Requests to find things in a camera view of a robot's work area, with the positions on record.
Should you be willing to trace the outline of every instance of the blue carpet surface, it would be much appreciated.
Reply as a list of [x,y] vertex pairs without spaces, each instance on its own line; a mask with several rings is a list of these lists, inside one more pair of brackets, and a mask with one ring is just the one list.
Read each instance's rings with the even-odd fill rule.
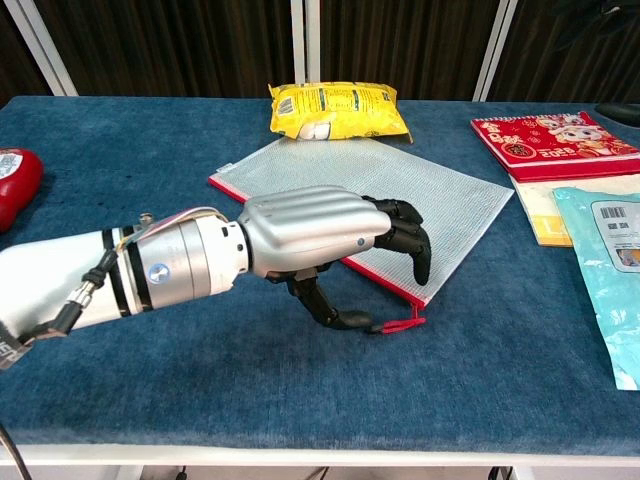
[[[385,143],[508,187],[472,118],[593,113],[399,109],[415,143]],[[640,130],[593,116],[640,145]],[[0,111],[0,145],[33,150],[46,175],[0,248],[146,211],[212,205],[235,218],[241,205],[207,177],[276,139],[269,118],[263,99],[15,98]],[[342,309],[408,315],[341,264],[321,281]],[[18,443],[640,454],[640,394],[616,390],[575,254],[538,247],[515,195],[426,316],[397,335],[333,331],[285,285],[245,275],[222,295],[41,342],[0,375],[0,419]]]

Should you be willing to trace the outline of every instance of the robotic hand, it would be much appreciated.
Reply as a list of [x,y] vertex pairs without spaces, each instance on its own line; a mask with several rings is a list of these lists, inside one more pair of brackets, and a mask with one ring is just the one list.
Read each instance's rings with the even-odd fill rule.
[[8,248],[0,253],[0,368],[36,339],[215,295],[247,271],[286,282],[324,326],[368,327],[366,312],[329,304],[317,274],[377,247],[411,255],[415,280],[425,285],[431,247],[421,223],[407,202],[319,186],[254,197],[236,222],[203,207],[157,223],[142,215],[137,228]]

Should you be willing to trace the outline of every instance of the black robotic finger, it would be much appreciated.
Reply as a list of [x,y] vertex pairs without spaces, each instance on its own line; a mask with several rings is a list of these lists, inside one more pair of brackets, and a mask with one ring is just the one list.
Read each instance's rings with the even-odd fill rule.
[[425,286],[431,272],[431,250],[425,248],[420,253],[412,253],[411,258],[413,258],[413,278],[418,285]]
[[420,224],[418,223],[411,223],[411,222],[407,222],[405,220],[400,220],[399,218],[395,218],[395,217],[389,217],[391,218],[391,226],[399,229],[399,230],[403,230],[407,233],[410,233],[412,235],[415,235],[417,233],[420,232],[420,230],[422,230],[422,227],[420,226]]
[[298,297],[316,322],[335,330],[351,330],[373,325],[373,318],[367,312],[362,310],[338,311],[333,308],[316,280],[316,277],[304,280],[287,279],[289,293]]
[[388,214],[391,218],[396,217],[411,223],[422,223],[422,216],[409,202],[394,199],[376,200],[367,196],[362,198],[373,203],[378,210]]
[[413,277],[419,285],[427,284],[431,269],[431,243],[429,236],[421,227],[417,227],[415,233],[392,227],[389,232],[376,237],[373,245],[385,250],[410,254],[413,259]]

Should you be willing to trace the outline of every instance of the white mesh pouch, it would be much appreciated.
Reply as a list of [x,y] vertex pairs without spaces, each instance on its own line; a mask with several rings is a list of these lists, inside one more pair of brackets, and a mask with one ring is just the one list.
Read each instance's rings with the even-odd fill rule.
[[440,289],[513,193],[367,138],[336,142],[283,138],[225,165],[210,180],[244,199],[312,185],[340,185],[360,195],[410,202],[424,218],[431,240],[427,285],[421,287],[413,279],[409,255],[374,248],[350,260],[420,306]]

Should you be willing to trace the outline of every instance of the red zipper pull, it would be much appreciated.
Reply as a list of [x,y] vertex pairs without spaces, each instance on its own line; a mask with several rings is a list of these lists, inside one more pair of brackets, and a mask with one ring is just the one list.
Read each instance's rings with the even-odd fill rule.
[[420,316],[420,310],[415,304],[411,305],[411,315],[412,318],[409,318],[407,320],[391,320],[381,325],[373,325],[369,328],[369,330],[367,330],[367,332],[382,334],[398,333],[402,332],[403,330],[417,327],[419,325],[422,325],[423,323],[427,323],[427,319]]

